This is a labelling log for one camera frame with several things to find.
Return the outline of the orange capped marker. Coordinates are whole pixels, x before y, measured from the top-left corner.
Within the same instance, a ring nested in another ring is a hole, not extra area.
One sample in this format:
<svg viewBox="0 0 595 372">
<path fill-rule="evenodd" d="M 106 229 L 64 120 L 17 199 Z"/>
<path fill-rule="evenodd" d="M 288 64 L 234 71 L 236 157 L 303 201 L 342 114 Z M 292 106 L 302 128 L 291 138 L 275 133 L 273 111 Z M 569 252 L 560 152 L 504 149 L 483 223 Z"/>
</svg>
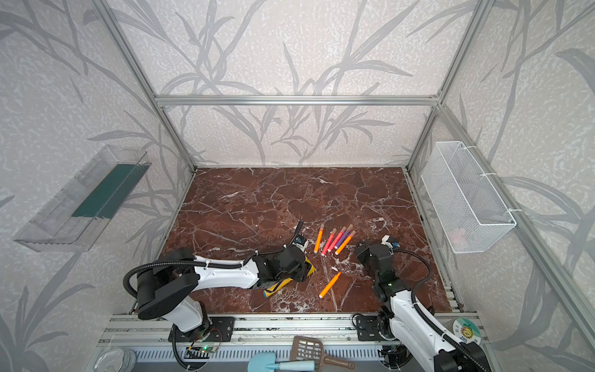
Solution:
<svg viewBox="0 0 595 372">
<path fill-rule="evenodd" d="M 341 272 L 338 272 L 331 280 L 330 282 L 325 286 L 325 288 L 322 289 L 322 291 L 319 293 L 319 298 L 323 299 L 328 292 L 333 288 L 333 286 L 335 285 L 335 283 L 339 280 L 340 276 L 341 276 Z"/>
<path fill-rule="evenodd" d="M 336 249 L 335 255 L 339 255 L 345 249 L 345 247 L 350 243 L 350 241 L 352 240 L 352 238 L 354 237 L 355 234 L 356 234 L 355 230 L 350 232 L 350 234 L 345 238 L 344 241 L 342 241 L 340 246 Z"/>
</svg>

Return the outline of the orange marker pen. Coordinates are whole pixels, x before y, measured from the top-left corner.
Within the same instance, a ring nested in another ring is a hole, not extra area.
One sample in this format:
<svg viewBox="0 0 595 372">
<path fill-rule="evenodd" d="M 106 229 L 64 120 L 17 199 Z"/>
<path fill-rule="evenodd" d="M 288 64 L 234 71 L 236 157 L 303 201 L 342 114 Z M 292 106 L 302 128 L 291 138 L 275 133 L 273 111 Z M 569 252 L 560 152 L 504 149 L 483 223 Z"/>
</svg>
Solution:
<svg viewBox="0 0 595 372">
<path fill-rule="evenodd" d="M 316 242 L 315 242 L 315 248 L 314 248 L 314 253 L 315 254 L 318 253 L 319 250 L 320 250 L 320 246 L 321 246 L 321 243 L 322 243 L 322 237 L 324 235 L 324 228 L 325 228 L 325 224 L 322 223 L 320 225 L 320 227 L 319 227 L 319 232 L 318 232 L 317 239 L 316 239 Z"/>
</svg>

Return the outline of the red marker pen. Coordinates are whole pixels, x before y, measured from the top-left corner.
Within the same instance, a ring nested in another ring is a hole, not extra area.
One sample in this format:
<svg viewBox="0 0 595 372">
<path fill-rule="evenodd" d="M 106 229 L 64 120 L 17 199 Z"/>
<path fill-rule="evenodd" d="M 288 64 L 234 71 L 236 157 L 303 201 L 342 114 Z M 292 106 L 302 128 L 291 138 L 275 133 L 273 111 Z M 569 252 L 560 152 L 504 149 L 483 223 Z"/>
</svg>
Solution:
<svg viewBox="0 0 595 372">
<path fill-rule="evenodd" d="M 333 242 L 330 244 L 329 248 L 328 248 L 328 252 L 332 252 L 334 249 L 337 248 L 337 244 L 339 243 L 339 241 L 342 239 L 342 236 L 344 235 L 346 231 L 346 227 L 342 227 L 342 229 L 336 234 L 335 239 L 333 240 Z"/>
</svg>

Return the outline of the pink marker pen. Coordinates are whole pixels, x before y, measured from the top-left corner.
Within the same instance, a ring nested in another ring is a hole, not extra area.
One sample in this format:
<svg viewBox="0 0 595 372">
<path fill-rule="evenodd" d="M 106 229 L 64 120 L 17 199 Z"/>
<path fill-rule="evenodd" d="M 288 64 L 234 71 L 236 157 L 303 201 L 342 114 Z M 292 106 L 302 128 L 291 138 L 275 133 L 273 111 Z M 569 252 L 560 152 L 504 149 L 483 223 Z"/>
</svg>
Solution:
<svg viewBox="0 0 595 372">
<path fill-rule="evenodd" d="M 327 252 L 328 252 L 328 249 L 329 249 L 329 248 L 330 248 L 330 246 L 331 246 L 331 243 L 332 243 L 332 242 L 333 242 L 333 240 L 335 239 L 335 236 L 336 236 L 336 228 L 333 228 L 333 230 L 331 231 L 331 233 L 330 233 L 330 235 L 329 235 L 329 238 L 328 238 L 328 240 L 327 240 L 327 241 L 326 241 L 326 243 L 325 243 L 325 246 L 324 246 L 324 247 L 323 247 L 323 249 L 322 249 L 322 252 L 321 252 L 322 256 L 325 256 L 325 255 L 327 254 Z"/>
</svg>

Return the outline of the purple capped marker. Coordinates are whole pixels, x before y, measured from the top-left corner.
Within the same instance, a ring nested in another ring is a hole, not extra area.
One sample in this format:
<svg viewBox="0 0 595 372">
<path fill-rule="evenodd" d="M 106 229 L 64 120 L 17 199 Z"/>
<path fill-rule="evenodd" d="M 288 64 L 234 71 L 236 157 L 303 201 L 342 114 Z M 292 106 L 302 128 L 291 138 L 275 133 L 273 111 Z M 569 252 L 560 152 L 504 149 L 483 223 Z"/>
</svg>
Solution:
<svg viewBox="0 0 595 372">
<path fill-rule="evenodd" d="M 339 240 L 336 242 L 334 249 L 337 250 L 342 244 L 343 242 L 347 239 L 347 237 L 350 235 L 351 231 L 353 230 L 353 224 L 349 225 L 346 230 L 342 233 L 341 237 L 339 238 Z"/>
</svg>

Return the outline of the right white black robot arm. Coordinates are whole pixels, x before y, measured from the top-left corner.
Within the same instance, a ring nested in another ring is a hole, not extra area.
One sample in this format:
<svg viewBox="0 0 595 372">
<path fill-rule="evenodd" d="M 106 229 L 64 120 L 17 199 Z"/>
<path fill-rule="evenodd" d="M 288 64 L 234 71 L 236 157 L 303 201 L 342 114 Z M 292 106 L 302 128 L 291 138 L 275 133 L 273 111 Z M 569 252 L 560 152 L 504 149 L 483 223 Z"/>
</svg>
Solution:
<svg viewBox="0 0 595 372">
<path fill-rule="evenodd" d="M 401 280 L 394 269 L 393 256 L 405 254 L 418 259 L 427 269 L 414 286 Z M 483 349 L 477 343 L 465 343 L 447 330 L 418 300 L 417 292 L 432 278 L 432 266 L 416 252 L 403 250 L 390 236 L 375 243 L 359 242 L 356 258 L 373 279 L 373 293 L 383 306 L 378 312 L 381 335 L 396 339 L 407 348 L 425 371 L 490 371 Z"/>
</svg>

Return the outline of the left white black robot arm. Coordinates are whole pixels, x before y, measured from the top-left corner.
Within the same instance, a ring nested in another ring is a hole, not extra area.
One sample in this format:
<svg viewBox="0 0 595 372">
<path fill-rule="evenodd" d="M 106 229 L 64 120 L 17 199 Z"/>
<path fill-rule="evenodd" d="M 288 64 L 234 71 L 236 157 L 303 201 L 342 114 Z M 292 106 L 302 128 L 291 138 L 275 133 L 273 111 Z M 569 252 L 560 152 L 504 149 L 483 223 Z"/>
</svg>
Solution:
<svg viewBox="0 0 595 372">
<path fill-rule="evenodd" d="M 131 269 L 122 285 L 136 299 L 139 319 L 166 319 L 173 324 L 172 342 L 196 341 L 209 335 L 213 325 L 192 293 L 212 288 L 275 291 L 288 279 L 304 282 L 311 271 L 313 265 L 297 243 L 244 260 L 209 259 L 182 248 Z"/>
</svg>

